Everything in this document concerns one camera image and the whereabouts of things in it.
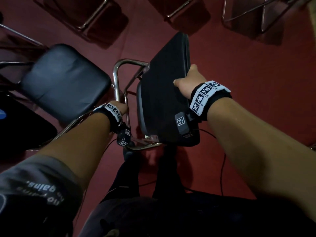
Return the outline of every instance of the red floor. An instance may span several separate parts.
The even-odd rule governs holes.
[[[116,0],[129,24],[107,50],[85,42],[36,6],[31,0],[0,0],[5,24],[50,46],[66,43],[75,47],[102,70],[112,75],[121,58],[150,61],[176,33],[147,0]],[[253,114],[303,144],[316,141],[316,52],[308,11],[294,12],[285,22],[281,46],[265,45],[225,29],[221,24],[223,0],[204,0],[211,20],[190,36],[191,63],[207,80],[216,80],[232,90],[234,99]],[[123,88],[135,72],[125,66],[119,72]],[[135,99],[130,97],[133,131],[136,128]],[[38,110],[57,125],[57,121]],[[208,130],[206,123],[201,128]],[[154,153],[147,153],[153,159]],[[179,149],[179,174],[185,186],[220,194],[219,176],[223,150],[211,136],[201,133],[201,143]],[[75,226],[79,233],[92,209],[106,194],[123,162],[122,149],[113,144],[105,153],[91,180]],[[140,184],[155,180],[155,167],[144,168]],[[150,196],[154,184],[141,187]],[[225,195],[254,198],[241,177],[226,162]]]

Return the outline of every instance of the sleeve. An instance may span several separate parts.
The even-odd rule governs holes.
[[[1,231],[10,235],[72,235],[83,191],[59,160],[34,155],[0,174]]]

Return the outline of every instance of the black padded seat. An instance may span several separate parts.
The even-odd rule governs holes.
[[[23,94],[69,124],[93,109],[111,86],[110,77],[73,47],[50,48],[22,78]]]
[[[137,115],[145,135],[157,135],[160,142],[178,146],[194,146],[200,142],[199,131],[184,138],[179,134],[174,116],[188,112],[189,101],[173,85],[186,77],[190,68],[188,36],[177,33],[151,60],[150,68],[137,86]],[[198,129],[198,122],[190,123]]]

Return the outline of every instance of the black cushion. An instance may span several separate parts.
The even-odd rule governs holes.
[[[0,158],[37,148],[57,135],[47,120],[15,99],[0,92]]]
[[[141,131],[157,135],[159,141],[178,146],[194,146],[200,142],[199,131],[184,138],[179,134],[174,116],[188,112],[189,101],[173,85],[173,81],[186,77],[190,68],[188,36],[177,33],[151,60],[137,87],[137,114]],[[192,129],[198,129],[196,121]]]
[[[111,86],[110,77],[73,47],[50,48],[20,82],[24,94],[63,123],[91,110]]]

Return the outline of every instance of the gray sleeve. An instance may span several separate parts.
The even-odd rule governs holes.
[[[24,200],[28,205],[34,205],[34,210],[41,209],[41,201],[37,201],[40,198],[43,200],[41,204],[45,203],[50,209],[54,207],[57,212],[66,213],[73,219],[83,191],[76,176],[64,163],[53,157],[34,155],[0,174],[0,195],[4,199],[0,215],[4,215],[6,209],[18,212],[12,206],[14,202],[21,204]]]

